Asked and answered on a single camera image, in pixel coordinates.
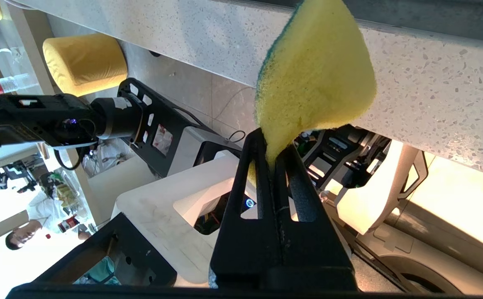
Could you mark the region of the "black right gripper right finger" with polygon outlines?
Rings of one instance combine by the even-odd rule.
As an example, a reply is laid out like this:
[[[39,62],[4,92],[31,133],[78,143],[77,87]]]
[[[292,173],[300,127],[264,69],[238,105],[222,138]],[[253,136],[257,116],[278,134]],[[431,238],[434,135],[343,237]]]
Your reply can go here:
[[[289,291],[357,291],[355,271],[294,146],[276,159],[274,215],[279,263],[274,287]]]

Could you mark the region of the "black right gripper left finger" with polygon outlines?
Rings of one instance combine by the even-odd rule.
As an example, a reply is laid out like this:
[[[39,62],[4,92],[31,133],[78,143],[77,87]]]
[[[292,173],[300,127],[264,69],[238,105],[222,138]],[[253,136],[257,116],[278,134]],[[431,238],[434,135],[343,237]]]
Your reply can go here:
[[[256,172],[256,219],[242,217],[249,182]],[[211,288],[260,288],[268,270],[280,262],[271,175],[260,128],[247,135],[210,261]]]

